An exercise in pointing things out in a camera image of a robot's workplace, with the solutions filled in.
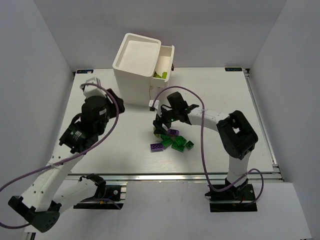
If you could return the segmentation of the lime 2x2 lego brick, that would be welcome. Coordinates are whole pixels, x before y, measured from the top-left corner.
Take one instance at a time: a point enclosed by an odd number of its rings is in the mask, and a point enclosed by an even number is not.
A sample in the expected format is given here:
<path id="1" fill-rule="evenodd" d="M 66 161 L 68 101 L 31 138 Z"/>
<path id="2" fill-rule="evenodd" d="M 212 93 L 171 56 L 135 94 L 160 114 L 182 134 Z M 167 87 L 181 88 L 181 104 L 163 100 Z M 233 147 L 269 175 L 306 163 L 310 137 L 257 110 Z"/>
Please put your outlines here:
<path id="1" fill-rule="evenodd" d="M 167 78 L 168 73 L 166 71 L 164 71 L 161 75 L 162 79 L 166 79 Z"/>

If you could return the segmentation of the white top drawer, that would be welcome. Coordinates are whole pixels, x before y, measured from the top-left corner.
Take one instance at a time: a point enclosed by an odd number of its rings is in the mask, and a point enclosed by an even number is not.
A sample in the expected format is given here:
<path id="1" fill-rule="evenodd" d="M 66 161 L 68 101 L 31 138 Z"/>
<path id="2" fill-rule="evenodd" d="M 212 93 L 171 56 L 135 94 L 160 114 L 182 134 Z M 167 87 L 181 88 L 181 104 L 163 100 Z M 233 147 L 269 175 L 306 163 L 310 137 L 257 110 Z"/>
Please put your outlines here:
<path id="1" fill-rule="evenodd" d="M 170 81 L 170 76 L 172 72 L 172 64 L 175 54 L 175 47 L 164 46 L 160 47 L 159 56 L 157 63 L 154 69 L 154 73 L 157 72 L 159 75 L 162 75 L 163 72 L 167 72 L 166 79 L 152 77 L 150 80 L 150 88 L 166 88 Z"/>

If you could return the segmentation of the lime curved lego brick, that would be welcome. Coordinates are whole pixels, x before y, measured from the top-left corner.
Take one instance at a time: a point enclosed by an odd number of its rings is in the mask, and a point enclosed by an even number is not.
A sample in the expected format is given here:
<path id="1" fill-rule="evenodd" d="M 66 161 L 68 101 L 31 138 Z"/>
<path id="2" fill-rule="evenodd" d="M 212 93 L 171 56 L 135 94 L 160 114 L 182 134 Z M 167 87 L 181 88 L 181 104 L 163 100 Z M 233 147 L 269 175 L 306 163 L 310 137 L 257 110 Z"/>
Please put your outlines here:
<path id="1" fill-rule="evenodd" d="M 156 128 L 153 127 L 153 134 L 156 138 L 160 138 L 160 134 L 156 133 Z"/>

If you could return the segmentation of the lime 2x2 lego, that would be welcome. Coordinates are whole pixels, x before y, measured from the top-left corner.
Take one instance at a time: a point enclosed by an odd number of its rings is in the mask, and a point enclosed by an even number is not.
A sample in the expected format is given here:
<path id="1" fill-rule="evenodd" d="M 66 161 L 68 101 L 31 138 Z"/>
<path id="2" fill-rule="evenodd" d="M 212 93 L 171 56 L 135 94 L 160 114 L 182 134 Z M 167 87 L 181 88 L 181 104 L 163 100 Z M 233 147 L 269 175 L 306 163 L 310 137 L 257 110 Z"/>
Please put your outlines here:
<path id="1" fill-rule="evenodd" d="M 161 78 L 162 78 L 162 76 L 161 76 L 161 75 L 159 75 L 156 71 L 154 72 L 153 77 L 154 77 L 154 78 L 159 78 L 159 79 L 161 79 Z"/>

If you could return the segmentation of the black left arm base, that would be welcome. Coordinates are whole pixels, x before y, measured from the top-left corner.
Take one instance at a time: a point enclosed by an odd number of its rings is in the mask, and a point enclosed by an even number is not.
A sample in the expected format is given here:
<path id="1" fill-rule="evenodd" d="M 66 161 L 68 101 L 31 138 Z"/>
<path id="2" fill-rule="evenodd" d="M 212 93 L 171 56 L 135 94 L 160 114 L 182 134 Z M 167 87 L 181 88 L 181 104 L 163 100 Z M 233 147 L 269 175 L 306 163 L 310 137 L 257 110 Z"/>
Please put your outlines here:
<path id="1" fill-rule="evenodd" d="M 78 182 L 91 180 L 97 190 L 93 197 L 82 200 L 73 206 L 78 210 L 121 210 L 124 205 L 126 187 L 124 185 L 107 184 L 106 181 L 97 174 L 81 176 Z"/>

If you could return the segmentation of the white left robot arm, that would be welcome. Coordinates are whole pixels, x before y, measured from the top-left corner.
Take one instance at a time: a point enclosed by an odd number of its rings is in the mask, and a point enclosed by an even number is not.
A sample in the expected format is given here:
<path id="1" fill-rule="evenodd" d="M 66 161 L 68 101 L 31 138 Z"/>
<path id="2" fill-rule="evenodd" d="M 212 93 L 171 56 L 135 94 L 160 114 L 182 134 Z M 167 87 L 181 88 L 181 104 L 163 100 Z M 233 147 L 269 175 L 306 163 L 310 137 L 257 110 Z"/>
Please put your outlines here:
<path id="1" fill-rule="evenodd" d="M 95 83 L 81 85 L 85 96 L 81 112 L 73 117 L 59 139 L 58 150 L 67 153 L 39 170 L 39 176 L 20 196 L 12 196 L 8 205 L 29 225 L 41 233 L 50 230 L 60 215 L 81 201 L 98 201 L 106 194 L 106 182 L 97 174 L 80 177 L 78 183 L 58 191 L 73 167 L 109 136 L 105 133 L 110 119 L 119 119 L 124 101 L 112 89 Z"/>

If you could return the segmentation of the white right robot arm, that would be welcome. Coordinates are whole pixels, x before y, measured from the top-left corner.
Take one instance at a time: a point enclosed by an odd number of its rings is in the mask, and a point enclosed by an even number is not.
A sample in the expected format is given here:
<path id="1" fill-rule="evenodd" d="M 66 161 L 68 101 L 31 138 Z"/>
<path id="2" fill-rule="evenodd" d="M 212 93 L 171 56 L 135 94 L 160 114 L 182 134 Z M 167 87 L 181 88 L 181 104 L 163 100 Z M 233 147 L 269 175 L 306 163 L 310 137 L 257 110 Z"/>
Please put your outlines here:
<path id="1" fill-rule="evenodd" d="M 167 97 L 169 106 L 159 100 L 150 100 L 149 109 L 156 111 L 153 121 L 154 133 L 165 134 L 175 121 L 192 126 L 200 126 L 200 151 L 204 158 L 204 129 L 217 132 L 223 148 L 229 155 L 228 173 L 225 184 L 237 188 L 247 181 L 248 162 L 251 152 L 258 142 L 258 135 L 245 117 L 235 110 L 221 113 L 197 104 L 189 105 L 176 91 Z"/>

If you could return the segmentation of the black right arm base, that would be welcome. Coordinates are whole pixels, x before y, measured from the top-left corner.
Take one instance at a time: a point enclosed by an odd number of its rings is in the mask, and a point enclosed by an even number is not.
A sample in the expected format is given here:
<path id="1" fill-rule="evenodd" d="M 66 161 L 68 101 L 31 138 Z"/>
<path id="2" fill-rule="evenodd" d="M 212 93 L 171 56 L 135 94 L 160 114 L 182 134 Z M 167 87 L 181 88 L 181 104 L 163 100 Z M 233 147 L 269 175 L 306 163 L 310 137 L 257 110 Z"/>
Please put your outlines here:
<path id="1" fill-rule="evenodd" d="M 209 200 L 211 213 L 240 213 L 240 212 L 257 212 L 257 204 L 254 187 L 248 183 L 248 180 L 238 187 L 216 192 L 209 188 L 205 194 Z"/>

